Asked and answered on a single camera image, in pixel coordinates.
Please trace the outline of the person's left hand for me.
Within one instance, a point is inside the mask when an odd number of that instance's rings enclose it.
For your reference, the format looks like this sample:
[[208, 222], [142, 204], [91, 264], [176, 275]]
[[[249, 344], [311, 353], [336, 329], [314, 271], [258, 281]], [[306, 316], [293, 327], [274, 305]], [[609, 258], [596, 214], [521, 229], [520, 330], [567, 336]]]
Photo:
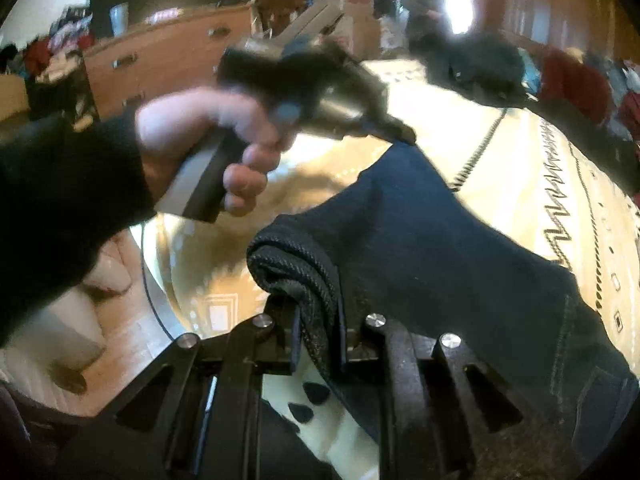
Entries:
[[186, 158], [205, 140], [232, 130], [246, 143], [238, 162], [224, 170], [224, 211], [245, 216], [265, 191], [268, 174], [295, 140], [293, 115], [268, 114], [239, 90], [194, 88], [161, 96], [134, 115], [143, 173], [154, 203], [166, 194]]

